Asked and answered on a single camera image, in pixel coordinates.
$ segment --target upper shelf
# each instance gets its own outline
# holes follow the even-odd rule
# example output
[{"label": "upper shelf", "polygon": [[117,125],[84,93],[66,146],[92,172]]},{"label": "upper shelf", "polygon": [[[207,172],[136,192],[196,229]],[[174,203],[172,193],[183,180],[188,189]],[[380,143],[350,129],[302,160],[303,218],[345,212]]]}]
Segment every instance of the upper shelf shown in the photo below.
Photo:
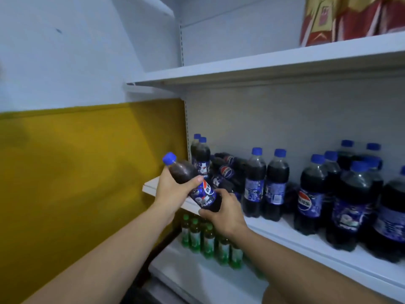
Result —
[{"label": "upper shelf", "polygon": [[[156,195],[159,177],[146,182],[142,191]],[[200,207],[189,197],[182,205],[196,215]],[[283,246],[314,259],[360,284],[405,303],[405,261],[393,264],[380,260],[357,245],[353,252],[335,250],[324,235],[304,236],[292,227],[292,216],[283,216],[279,222],[263,218],[246,218],[251,230]]]},{"label": "upper shelf", "polygon": [[240,57],[146,73],[137,86],[173,88],[405,68],[405,32]]}]

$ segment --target lower shelf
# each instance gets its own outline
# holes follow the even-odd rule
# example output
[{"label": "lower shelf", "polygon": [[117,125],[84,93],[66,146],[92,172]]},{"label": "lower shelf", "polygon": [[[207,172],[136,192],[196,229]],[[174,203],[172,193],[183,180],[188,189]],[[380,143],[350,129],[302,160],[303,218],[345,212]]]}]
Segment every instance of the lower shelf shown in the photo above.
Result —
[{"label": "lower shelf", "polygon": [[150,264],[149,271],[191,304],[260,304],[269,285],[246,265],[240,270],[220,266],[181,244],[170,243]]},{"label": "lower shelf", "polygon": [[[156,195],[159,177],[146,182],[143,191]],[[198,215],[200,207],[190,198],[182,205]],[[353,252],[335,250],[322,234],[304,236],[292,228],[292,216],[285,216],[279,222],[263,218],[246,218],[251,230],[284,245],[296,252],[316,260],[360,284],[387,297],[405,303],[405,260],[392,264],[370,255],[361,245]]]}]

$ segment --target yellow wall panel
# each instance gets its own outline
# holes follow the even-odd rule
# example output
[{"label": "yellow wall panel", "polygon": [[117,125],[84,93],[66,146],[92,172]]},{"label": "yellow wall panel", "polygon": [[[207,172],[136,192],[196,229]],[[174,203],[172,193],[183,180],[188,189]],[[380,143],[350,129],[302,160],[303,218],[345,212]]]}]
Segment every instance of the yellow wall panel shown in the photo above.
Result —
[{"label": "yellow wall panel", "polygon": [[179,99],[0,115],[0,302],[19,303],[153,202],[187,157]]}]

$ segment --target white shelf back panel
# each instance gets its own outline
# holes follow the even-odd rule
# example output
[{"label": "white shelf back panel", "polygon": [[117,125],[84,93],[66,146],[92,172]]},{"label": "white shelf back panel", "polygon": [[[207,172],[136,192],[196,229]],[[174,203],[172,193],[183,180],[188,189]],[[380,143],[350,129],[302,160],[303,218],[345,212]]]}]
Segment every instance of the white shelf back panel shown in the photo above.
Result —
[{"label": "white shelf back panel", "polygon": [[248,158],[262,147],[268,163],[287,150],[290,179],[299,181],[311,154],[340,147],[342,139],[382,144],[383,177],[405,164],[405,78],[265,85],[189,92],[188,138],[207,137],[211,153]]},{"label": "white shelf back panel", "polygon": [[297,48],[304,7],[305,0],[187,2],[182,6],[184,65]]}]

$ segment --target left hand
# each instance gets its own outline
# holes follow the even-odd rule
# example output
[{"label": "left hand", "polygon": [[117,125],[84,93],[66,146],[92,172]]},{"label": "left hand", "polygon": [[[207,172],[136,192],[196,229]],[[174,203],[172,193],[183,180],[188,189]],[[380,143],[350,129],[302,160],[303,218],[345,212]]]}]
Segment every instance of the left hand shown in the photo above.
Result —
[{"label": "left hand", "polygon": [[185,184],[178,184],[170,174],[168,167],[165,167],[159,178],[153,206],[165,209],[170,217],[174,216],[190,191],[198,187],[203,179],[203,176],[196,176]]}]

